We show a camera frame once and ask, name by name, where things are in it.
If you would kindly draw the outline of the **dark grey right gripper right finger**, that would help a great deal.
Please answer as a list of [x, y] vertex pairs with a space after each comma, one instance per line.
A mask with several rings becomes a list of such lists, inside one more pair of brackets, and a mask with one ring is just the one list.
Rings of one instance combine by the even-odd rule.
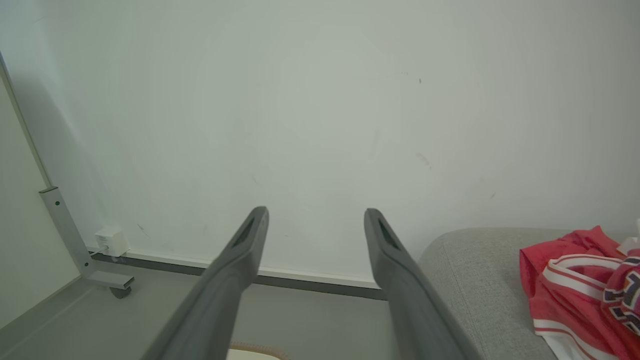
[[473, 342], [429, 283], [382, 212], [364, 214], [365, 238], [375, 282], [390, 308], [403, 360], [479, 360]]

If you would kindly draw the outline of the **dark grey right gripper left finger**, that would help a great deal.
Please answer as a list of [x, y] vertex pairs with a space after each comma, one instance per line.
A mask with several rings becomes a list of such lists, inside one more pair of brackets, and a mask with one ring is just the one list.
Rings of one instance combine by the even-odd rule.
[[253, 208], [210, 266], [199, 276], [160, 331], [144, 360], [224, 360], [242, 293], [259, 272], [269, 211]]

